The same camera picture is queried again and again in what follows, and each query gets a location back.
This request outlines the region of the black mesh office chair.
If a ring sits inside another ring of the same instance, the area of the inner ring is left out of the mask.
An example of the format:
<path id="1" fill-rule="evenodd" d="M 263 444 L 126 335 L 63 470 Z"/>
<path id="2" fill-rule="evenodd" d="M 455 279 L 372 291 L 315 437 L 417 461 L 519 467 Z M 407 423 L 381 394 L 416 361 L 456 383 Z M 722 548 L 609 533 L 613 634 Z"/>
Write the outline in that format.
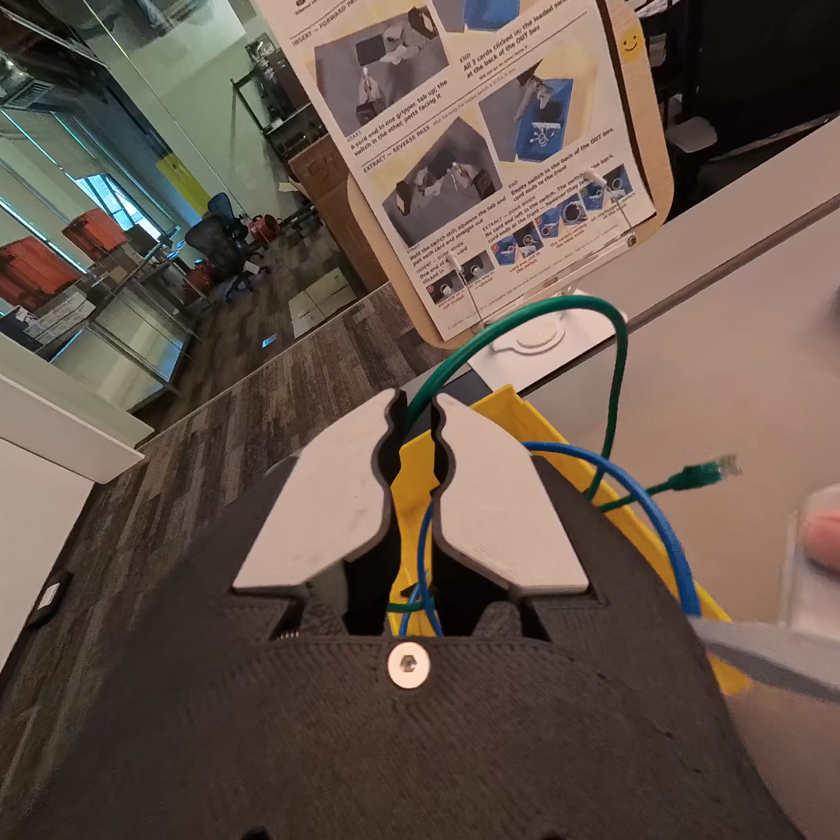
<path id="1" fill-rule="evenodd" d="M 256 254 L 242 248 L 229 233 L 224 220 L 216 215 L 206 215 L 185 232 L 187 245 L 208 260 L 217 280 L 227 282 L 226 303 L 230 303 L 238 290 L 253 291 L 252 277 L 268 277 L 270 268 L 252 260 Z"/>

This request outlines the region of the brown wooden column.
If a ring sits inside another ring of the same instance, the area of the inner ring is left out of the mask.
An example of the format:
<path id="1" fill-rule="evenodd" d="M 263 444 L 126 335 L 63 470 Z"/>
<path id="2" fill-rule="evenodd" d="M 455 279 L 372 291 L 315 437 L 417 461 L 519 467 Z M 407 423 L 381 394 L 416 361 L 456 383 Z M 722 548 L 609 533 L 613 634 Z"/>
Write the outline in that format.
<path id="1" fill-rule="evenodd" d="M 292 156 L 287 171 L 317 209 L 365 293 L 382 287 L 385 272 L 351 209 L 350 171 L 332 137 L 326 134 Z"/>

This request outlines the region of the yellow plastic bin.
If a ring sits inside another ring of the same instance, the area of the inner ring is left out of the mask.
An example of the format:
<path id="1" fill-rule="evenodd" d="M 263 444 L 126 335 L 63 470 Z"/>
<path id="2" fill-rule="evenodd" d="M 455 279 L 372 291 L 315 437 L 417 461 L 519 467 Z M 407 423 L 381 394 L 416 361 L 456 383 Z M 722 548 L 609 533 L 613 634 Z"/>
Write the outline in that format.
<path id="1" fill-rule="evenodd" d="M 504 386 L 470 407 L 520 442 L 551 442 L 564 445 L 568 443 L 530 403 L 515 393 L 511 385 Z M 404 586 L 408 586 L 410 591 L 417 581 L 419 529 L 433 488 L 437 485 L 433 469 L 434 441 L 431 433 L 422 433 L 406 442 L 400 454 L 402 468 L 392 485 L 392 494 L 402 538 L 402 564 L 391 594 L 395 602 L 403 604 L 407 597 L 399 595 L 397 591 Z M 541 453 L 537 455 L 538 461 L 551 465 L 555 473 L 566 478 L 576 488 L 579 496 L 586 492 L 595 475 L 595 467 L 570 456 Z M 595 495 L 594 504 L 600 506 L 618 498 L 618 492 L 604 480 Z M 669 557 L 655 528 L 649 527 L 629 506 L 609 511 L 605 517 L 629 539 L 657 572 L 672 596 L 678 599 Z M 697 582 L 695 587 L 700 600 L 701 614 L 729 623 L 729 616 L 706 590 Z M 428 620 L 417 615 L 410 620 L 408 630 L 421 636 L 433 634 Z M 733 697 L 751 690 L 753 682 L 741 671 L 711 654 L 708 658 L 721 693 L 725 697 Z"/>

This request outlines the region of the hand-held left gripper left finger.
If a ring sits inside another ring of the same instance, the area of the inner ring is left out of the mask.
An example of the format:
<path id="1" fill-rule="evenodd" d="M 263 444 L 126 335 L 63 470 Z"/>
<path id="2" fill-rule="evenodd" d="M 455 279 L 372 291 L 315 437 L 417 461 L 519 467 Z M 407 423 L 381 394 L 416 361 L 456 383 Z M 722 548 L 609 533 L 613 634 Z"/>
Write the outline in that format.
<path id="1" fill-rule="evenodd" d="M 237 595 L 334 610 L 352 636 L 381 636 L 402 563 L 392 484 L 402 466 L 404 392 L 384 389 L 293 459 L 233 581 Z"/>

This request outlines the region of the printed instruction sheet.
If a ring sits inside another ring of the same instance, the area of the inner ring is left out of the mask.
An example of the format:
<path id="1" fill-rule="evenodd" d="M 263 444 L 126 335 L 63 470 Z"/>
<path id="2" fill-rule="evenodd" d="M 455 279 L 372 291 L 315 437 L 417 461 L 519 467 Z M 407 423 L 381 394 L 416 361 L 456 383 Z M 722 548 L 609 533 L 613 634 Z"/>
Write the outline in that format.
<path id="1" fill-rule="evenodd" d="M 444 340 L 655 215 L 597 2 L 257 6 Z"/>

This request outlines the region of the flat cardboard sheet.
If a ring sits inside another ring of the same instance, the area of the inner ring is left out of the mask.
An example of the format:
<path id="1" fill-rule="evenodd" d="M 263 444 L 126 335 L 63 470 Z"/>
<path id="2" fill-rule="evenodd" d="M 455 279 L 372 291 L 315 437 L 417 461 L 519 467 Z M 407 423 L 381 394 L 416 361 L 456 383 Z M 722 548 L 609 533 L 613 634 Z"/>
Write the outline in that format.
<path id="1" fill-rule="evenodd" d="M 331 270 L 289 300 L 293 338 L 300 339 L 357 300 L 341 268 Z"/>

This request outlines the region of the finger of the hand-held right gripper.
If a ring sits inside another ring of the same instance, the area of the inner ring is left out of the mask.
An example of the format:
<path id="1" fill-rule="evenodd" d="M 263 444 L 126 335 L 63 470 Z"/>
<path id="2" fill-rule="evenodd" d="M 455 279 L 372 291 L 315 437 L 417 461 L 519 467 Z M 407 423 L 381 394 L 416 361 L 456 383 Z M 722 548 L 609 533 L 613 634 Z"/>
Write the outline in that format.
<path id="1" fill-rule="evenodd" d="M 837 641 L 765 623 L 726 623 L 692 617 L 708 653 L 759 683 L 797 695 L 839 703 Z"/>

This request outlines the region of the black metal shelf rack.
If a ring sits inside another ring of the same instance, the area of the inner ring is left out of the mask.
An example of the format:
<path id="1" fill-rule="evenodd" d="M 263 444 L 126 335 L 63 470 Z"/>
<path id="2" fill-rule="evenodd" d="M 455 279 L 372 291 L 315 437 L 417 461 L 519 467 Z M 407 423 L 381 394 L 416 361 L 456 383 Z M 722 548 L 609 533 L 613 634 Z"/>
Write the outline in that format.
<path id="1" fill-rule="evenodd" d="M 310 108 L 311 101 L 284 52 L 266 33 L 247 42 L 250 69 L 230 80 L 235 99 L 268 138 Z"/>

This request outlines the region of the red storage case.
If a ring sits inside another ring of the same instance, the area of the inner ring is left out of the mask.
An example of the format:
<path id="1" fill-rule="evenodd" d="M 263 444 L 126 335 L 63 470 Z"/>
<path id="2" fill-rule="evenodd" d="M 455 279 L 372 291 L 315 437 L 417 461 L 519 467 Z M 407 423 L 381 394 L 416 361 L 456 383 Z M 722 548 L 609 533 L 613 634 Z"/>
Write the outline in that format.
<path id="1" fill-rule="evenodd" d="M 1 298 L 12 307 L 36 312 L 83 274 L 35 237 L 1 247 Z"/>
<path id="2" fill-rule="evenodd" d="M 120 225 L 99 207 L 72 219 L 61 234 L 94 263 L 129 243 Z"/>

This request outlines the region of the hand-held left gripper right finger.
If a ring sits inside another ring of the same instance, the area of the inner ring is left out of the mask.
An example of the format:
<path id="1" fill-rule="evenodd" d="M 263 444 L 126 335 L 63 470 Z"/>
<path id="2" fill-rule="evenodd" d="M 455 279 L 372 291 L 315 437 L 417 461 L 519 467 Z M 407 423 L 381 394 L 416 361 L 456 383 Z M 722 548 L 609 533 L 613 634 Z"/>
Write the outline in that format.
<path id="1" fill-rule="evenodd" d="M 432 577 L 445 635 L 468 636 L 494 602 L 578 596 L 589 578 L 534 458 L 513 434 L 454 397 L 430 407 Z"/>

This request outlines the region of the person's right hand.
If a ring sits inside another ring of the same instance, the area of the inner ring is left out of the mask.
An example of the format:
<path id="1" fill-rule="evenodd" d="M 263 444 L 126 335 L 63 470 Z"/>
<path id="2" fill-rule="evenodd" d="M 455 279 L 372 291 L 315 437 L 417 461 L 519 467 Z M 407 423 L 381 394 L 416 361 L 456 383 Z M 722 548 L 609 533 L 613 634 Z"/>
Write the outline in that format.
<path id="1" fill-rule="evenodd" d="M 802 547 L 805 556 L 825 570 L 839 575 L 839 511 L 811 513 L 803 524 Z"/>

